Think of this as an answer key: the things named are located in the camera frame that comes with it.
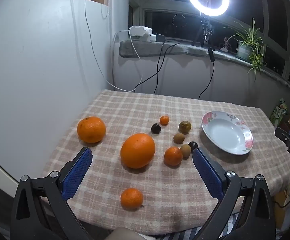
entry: floral plate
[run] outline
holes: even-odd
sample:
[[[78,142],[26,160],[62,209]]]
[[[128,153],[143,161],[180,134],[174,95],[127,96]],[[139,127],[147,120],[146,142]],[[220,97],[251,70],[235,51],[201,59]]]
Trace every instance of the floral plate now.
[[[253,146],[253,137],[246,123],[234,115],[222,111],[211,111],[201,119],[207,137],[225,152],[244,155]]]

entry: metal bolt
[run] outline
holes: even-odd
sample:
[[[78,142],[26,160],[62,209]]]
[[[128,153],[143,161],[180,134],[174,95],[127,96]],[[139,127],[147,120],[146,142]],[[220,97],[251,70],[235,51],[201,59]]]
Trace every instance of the metal bolt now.
[[[264,179],[265,179],[265,177],[264,177],[264,176],[262,176],[261,174],[258,174],[258,175],[257,175],[257,179],[259,179],[259,180],[264,180]]]
[[[235,173],[233,171],[227,171],[227,176],[228,177],[235,177]]]
[[[23,175],[23,176],[21,177],[21,181],[27,181],[27,179],[28,179],[28,176],[27,176],[27,175]]]
[[[58,176],[58,172],[57,171],[52,171],[51,174],[50,174],[50,176],[52,178],[56,178]]]

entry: tablecloth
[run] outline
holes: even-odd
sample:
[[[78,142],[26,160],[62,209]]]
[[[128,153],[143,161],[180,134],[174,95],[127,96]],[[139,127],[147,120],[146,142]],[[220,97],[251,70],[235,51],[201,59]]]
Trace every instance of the tablecloth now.
[[[244,120],[252,132],[254,145],[250,153],[236,156],[216,147],[204,134],[202,116],[219,110]],[[160,134],[152,134],[151,126],[168,115],[170,122]],[[78,139],[76,127],[87,116],[100,117],[106,125],[106,136],[97,144]],[[178,168],[163,162],[164,152],[176,146],[173,136],[181,121],[189,121],[192,129],[184,143],[196,141],[225,170],[241,177],[263,174],[271,195],[290,182],[290,154],[286,145],[274,135],[274,127],[259,108],[141,93],[104,90],[77,117],[60,140],[42,175],[59,171],[83,146],[93,152],[93,163],[74,198],[68,204],[78,219],[108,229],[126,227],[147,235],[179,232],[203,225],[217,200],[212,198],[192,163],[192,156]],[[122,165],[120,149],[135,133],[147,133],[155,141],[156,152],[145,168],[132,170]],[[123,190],[134,187],[144,194],[143,206],[137,211],[120,205]]]

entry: dark purple fruit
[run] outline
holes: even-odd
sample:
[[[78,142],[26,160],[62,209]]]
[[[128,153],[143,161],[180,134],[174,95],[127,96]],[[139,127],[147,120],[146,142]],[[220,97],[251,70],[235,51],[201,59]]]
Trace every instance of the dark purple fruit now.
[[[196,142],[190,142],[188,145],[190,146],[190,149],[191,149],[190,153],[192,153],[194,149],[199,147]]]
[[[161,127],[159,126],[159,124],[154,123],[154,124],[152,125],[151,130],[152,130],[152,133],[157,134],[157,133],[159,133],[159,132],[161,131]]]

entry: window ledge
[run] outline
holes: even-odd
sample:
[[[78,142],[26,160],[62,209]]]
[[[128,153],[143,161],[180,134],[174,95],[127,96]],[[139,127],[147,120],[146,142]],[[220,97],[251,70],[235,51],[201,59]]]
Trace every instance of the window ledge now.
[[[133,44],[140,57],[156,57],[160,55],[160,50],[162,46],[161,42],[149,43],[149,42],[144,42],[144,41],[133,41]],[[169,46],[175,43],[165,42],[165,44],[166,44],[165,45],[166,47],[165,46],[164,47],[168,48]],[[166,53],[166,55],[181,55],[181,54],[185,54],[185,55],[189,55],[193,57],[209,57],[208,50],[206,48],[191,46],[187,44],[178,44],[175,47],[173,47],[171,50],[169,49]],[[137,55],[130,41],[122,41],[120,43],[119,55],[123,58],[137,58]],[[222,52],[219,50],[214,51],[214,57],[215,59],[230,61],[230,62],[236,63],[238,65],[242,65],[248,68],[252,67],[250,63],[236,58],[235,55]],[[286,82],[281,76],[273,72],[272,70],[264,67],[261,69],[261,72],[265,73],[272,79],[276,80],[283,86],[286,86],[288,89],[290,89],[290,84]]]

